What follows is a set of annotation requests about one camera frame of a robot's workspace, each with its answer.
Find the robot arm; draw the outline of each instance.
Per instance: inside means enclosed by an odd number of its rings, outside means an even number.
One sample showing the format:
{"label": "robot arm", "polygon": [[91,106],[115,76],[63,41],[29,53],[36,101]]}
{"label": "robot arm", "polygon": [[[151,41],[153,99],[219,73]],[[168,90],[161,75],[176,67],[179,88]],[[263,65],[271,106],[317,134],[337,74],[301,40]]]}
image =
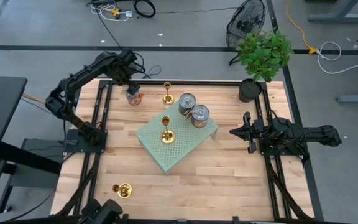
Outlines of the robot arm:
{"label": "robot arm", "polygon": [[75,92],[92,79],[106,74],[118,85],[129,85],[128,92],[134,94],[140,86],[131,82],[131,76],[135,72],[141,72],[133,66],[136,60],[136,55],[130,50],[122,51],[119,55],[110,52],[101,53],[92,64],[84,65],[82,70],[61,80],[45,100],[45,107],[59,119],[69,121],[76,126],[91,145],[97,145],[99,143],[99,130],[95,125],[82,121],[74,114]]}
{"label": "robot arm", "polygon": [[243,117],[244,125],[230,130],[231,134],[244,141],[249,141],[248,153],[256,151],[254,138],[267,140],[273,148],[284,147],[296,155],[304,153],[302,148],[304,142],[319,142],[331,147],[336,147],[342,143],[337,129],[330,125],[303,128],[285,118],[275,117],[269,121],[268,126],[264,126],[261,120],[255,120],[251,124],[250,119],[250,113],[246,112]]}

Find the gray floor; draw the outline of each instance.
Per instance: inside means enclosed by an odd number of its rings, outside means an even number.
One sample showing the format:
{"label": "gray floor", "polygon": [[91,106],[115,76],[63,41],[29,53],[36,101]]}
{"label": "gray floor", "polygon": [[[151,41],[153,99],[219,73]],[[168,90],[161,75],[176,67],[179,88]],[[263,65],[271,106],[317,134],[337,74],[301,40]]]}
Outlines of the gray floor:
{"label": "gray floor", "polygon": [[[152,0],[158,11],[192,11],[236,7],[242,1]],[[99,19],[85,8],[85,0],[10,0],[0,17],[0,45],[82,45],[115,46]],[[274,0],[280,30],[303,49],[301,34],[285,15],[286,0]],[[290,14],[305,30],[308,42],[319,47],[335,41],[343,49],[353,49],[358,39],[358,24],[311,24],[307,14],[333,12],[343,4],[291,1]],[[130,2],[120,2],[131,8]],[[233,11],[195,14],[161,14],[153,19],[132,18],[127,22],[106,22],[121,45],[225,47],[225,28]],[[272,28],[266,19],[263,30]],[[58,81],[91,63],[99,52],[93,51],[0,51],[0,75],[27,77],[25,92],[45,98]],[[141,52],[146,68],[161,65],[158,78],[242,80],[247,75],[236,64],[227,62],[229,52]],[[323,62],[329,71],[358,63],[358,56],[344,55],[337,62]],[[339,105],[335,97],[358,94],[358,68],[339,75],[320,70],[316,56],[293,55],[290,71],[305,126],[331,124],[338,128],[344,143],[338,148],[309,144],[316,183],[327,221],[358,223],[358,105]],[[283,80],[280,73],[276,80]],[[8,127],[4,140],[20,146],[24,138],[61,139],[62,122],[24,102]],[[6,176],[0,181],[0,193]],[[19,215],[42,201],[52,189],[16,188],[9,200],[14,211],[0,220]],[[52,200],[26,218],[46,217]]]}

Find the butcher block tabletop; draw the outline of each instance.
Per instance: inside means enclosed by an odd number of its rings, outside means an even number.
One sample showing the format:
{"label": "butcher block tabletop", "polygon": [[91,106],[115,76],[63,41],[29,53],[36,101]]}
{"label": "butcher block tabletop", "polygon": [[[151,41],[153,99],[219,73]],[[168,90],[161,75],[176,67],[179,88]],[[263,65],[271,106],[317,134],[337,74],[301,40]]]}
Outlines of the butcher block tabletop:
{"label": "butcher block tabletop", "polygon": [[[100,80],[93,80],[81,89],[76,115],[91,121]],[[291,119],[283,82],[267,83],[270,105],[280,117]],[[124,92],[126,86],[114,85],[108,111],[106,150],[101,156],[94,198],[103,204],[115,200],[130,219],[164,220],[240,220],[272,221],[269,186],[264,157],[257,151],[248,154],[248,142],[229,134],[243,125],[246,111],[251,121],[257,119],[255,102],[238,99],[238,86],[172,85],[169,90],[175,101],[183,93],[196,96],[197,104],[209,108],[210,117],[219,128],[215,138],[208,137],[196,149],[164,175],[142,147],[135,132],[169,106],[162,103],[163,85],[141,85],[145,94],[142,103],[131,106]],[[106,98],[103,92],[102,105]],[[260,95],[263,116],[266,111]],[[99,111],[101,120],[103,107]],[[71,156],[62,165],[51,214],[57,213],[78,186],[84,154]],[[303,211],[313,217],[313,209],[301,160],[282,156],[287,189]],[[112,192],[114,184],[132,185],[132,195],[122,199]],[[283,203],[277,190],[280,216]],[[85,190],[82,207],[88,198]]]}

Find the black fan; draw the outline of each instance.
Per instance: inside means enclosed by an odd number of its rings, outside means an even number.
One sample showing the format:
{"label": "black fan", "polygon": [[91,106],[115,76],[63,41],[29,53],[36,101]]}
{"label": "black fan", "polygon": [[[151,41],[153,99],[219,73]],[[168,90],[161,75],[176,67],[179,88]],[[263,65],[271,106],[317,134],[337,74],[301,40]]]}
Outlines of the black fan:
{"label": "black fan", "polygon": [[265,22],[266,8],[262,0],[246,0],[234,13],[226,27],[226,44],[228,47],[237,47],[241,39],[247,40],[248,33],[262,30]]}

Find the potted plant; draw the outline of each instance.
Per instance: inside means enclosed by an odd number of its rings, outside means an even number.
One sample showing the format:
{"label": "potted plant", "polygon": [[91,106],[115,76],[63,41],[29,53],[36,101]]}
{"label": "potted plant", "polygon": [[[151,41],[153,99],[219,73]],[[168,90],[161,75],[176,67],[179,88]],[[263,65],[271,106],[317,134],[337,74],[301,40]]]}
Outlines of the potted plant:
{"label": "potted plant", "polygon": [[241,65],[246,66],[248,75],[254,79],[245,79],[240,85],[239,98],[249,102],[260,94],[260,78],[271,82],[280,68],[285,67],[293,53],[291,42],[277,31],[262,35],[247,34],[248,40],[240,40],[236,48]]}

